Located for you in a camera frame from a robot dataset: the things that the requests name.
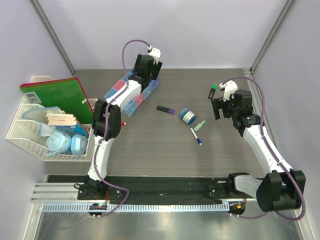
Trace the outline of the purple black highlighter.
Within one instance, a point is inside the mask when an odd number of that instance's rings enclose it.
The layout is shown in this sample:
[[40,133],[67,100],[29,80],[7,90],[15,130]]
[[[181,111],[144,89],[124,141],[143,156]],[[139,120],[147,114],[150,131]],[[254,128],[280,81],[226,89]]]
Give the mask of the purple black highlighter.
[[168,107],[164,107],[164,106],[157,106],[156,107],[157,110],[161,111],[161,112],[165,112],[165,113],[169,113],[169,114],[172,114],[174,115],[175,114],[175,110],[172,109],[172,108],[168,108]]

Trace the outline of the blue slime jar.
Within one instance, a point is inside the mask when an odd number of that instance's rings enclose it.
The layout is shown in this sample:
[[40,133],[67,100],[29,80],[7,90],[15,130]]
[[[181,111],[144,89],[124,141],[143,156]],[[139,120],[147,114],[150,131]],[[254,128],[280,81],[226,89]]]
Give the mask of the blue slime jar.
[[180,112],[179,118],[189,126],[196,120],[197,116],[189,108],[184,108]]

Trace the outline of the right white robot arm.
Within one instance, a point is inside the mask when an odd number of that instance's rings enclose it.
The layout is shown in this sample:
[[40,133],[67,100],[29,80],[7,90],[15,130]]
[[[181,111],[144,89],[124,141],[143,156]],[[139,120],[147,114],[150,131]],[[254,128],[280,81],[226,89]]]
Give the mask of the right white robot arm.
[[251,92],[233,90],[228,97],[219,98],[215,98],[214,93],[215,90],[211,90],[208,97],[215,119],[220,116],[232,119],[234,128],[251,147],[265,175],[259,180],[248,173],[231,173],[226,193],[233,198],[242,193],[255,198],[265,213],[304,209],[306,177],[301,170],[294,170],[271,142],[261,117],[254,114]]

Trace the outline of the light blue end bin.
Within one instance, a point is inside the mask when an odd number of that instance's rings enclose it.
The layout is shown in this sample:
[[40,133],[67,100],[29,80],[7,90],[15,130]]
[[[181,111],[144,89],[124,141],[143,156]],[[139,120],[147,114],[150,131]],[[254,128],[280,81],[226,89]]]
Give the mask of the light blue end bin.
[[[108,98],[115,97],[117,92],[117,90],[111,88],[104,96],[104,99],[106,100]],[[136,109],[136,101],[134,99],[131,99],[124,107],[121,108],[121,113],[126,115],[127,117],[130,117]]]

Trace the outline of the pink plastic bin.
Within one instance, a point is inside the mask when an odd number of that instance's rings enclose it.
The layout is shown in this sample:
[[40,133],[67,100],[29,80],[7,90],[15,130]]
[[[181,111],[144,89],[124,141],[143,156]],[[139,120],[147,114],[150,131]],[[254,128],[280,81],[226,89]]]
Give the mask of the pink plastic bin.
[[111,104],[123,109],[131,100],[140,95],[142,85],[135,80],[119,80],[107,93],[107,100],[115,99]]

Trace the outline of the blue plastic bin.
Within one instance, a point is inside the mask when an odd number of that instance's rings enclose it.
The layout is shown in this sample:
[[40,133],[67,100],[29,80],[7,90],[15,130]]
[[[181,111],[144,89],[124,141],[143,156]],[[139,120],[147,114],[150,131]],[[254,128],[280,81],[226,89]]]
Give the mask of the blue plastic bin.
[[[127,79],[126,79],[126,77],[125,76],[123,76],[122,78],[121,78],[121,80],[123,81],[123,82],[127,82]],[[144,90],[143,90],[143,95],[144,95],[144,99],[146,99],[150,94],[151,94],[151,87],[150,86],[148,86],[148,87],[146,87]]]

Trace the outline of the green black highlighter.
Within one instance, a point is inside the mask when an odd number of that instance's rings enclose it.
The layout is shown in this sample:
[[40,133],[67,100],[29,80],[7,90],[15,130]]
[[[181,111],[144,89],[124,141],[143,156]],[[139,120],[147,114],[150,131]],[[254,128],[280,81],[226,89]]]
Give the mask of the green black highlighter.
[[215,95],[215,92],[216,92],[216,89],[217,89],[217,85],[216,84],[213,84],[210,88],[210,91],[209,91],[209,95],[208,95],[208,99],[213,99],[214,95]]

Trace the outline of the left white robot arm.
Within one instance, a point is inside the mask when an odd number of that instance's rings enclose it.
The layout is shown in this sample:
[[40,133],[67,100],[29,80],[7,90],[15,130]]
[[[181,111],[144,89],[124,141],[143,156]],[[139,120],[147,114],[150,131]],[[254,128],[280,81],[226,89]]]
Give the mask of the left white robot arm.
[[94,134],[94,153],[84,183],[74,184],[78,200],[100,200],[107,193],[107,165],[112,144],[121,131],[122,111],[129,103],[141,103],[147,91],[151,91],[162,67],[161,51],[152,48],[148,54],[137,56],[130,75],[124,77],[124,85],[105,100],[97,100],[91,128]]

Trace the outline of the purple plastic bin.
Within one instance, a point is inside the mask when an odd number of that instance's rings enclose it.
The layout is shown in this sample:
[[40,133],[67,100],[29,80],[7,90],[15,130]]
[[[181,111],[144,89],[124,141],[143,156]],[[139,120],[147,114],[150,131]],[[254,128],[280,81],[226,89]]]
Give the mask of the purple plastic bin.
[[[136,77],[134,76],[134,69],[132,68],[128,73],[128,79],[129,80],[134,80],[136,79]],[[149,82],[149,87],[151,88],[151,91],[153,91],[159,84],[159,78],[157,78],[156,80],[151,80]]]

